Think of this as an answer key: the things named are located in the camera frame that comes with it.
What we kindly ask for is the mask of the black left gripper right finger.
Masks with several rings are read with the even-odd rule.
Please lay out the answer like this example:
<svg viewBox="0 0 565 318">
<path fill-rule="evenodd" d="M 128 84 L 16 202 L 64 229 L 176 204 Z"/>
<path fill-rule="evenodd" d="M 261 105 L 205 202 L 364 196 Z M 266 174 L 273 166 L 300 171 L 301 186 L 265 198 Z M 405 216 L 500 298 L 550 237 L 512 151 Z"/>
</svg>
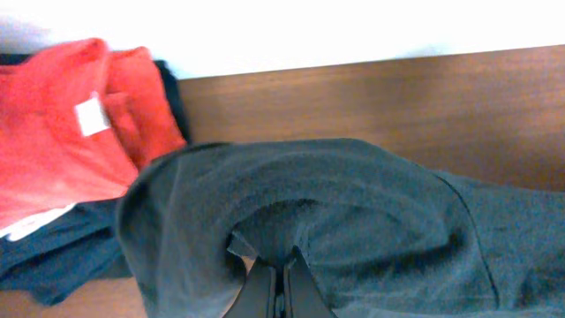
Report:
<svg viewBox="0 0 565 318">
<path fill-rule="evenodd" d="M 282 272 L 285 318 L 336 318 L 326 306 L 304 256 L 292 248 Z"/>
</svg>

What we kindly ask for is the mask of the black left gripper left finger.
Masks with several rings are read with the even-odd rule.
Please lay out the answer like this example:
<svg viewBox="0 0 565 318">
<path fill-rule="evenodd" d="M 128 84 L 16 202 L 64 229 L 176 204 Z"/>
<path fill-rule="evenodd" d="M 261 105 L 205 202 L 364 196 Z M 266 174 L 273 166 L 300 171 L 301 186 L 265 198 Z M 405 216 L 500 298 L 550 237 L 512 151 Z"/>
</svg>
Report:
<svg viewBox="0 0 565 318">
<path fill-rule="evenodd" d="M 276 268 L 257 259 L 223 318 L 274 318 L 276 283 Z"/>
</svg>

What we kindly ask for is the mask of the dark green t-shirt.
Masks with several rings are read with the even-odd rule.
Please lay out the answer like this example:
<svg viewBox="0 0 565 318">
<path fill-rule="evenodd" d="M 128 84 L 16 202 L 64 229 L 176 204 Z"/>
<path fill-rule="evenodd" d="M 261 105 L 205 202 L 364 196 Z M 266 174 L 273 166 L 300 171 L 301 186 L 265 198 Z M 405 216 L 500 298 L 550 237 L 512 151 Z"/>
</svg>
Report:
<svg viewBox="0 0 565 318">
<path fill-rule="evenodd" d="M 151 317 L 218 317 L 244 258 L 303 254 L 339 317 L 561 317 L 564 196 L 361 140 L 210 144 L 146 168 L 117 237 Z"/>
</svg>

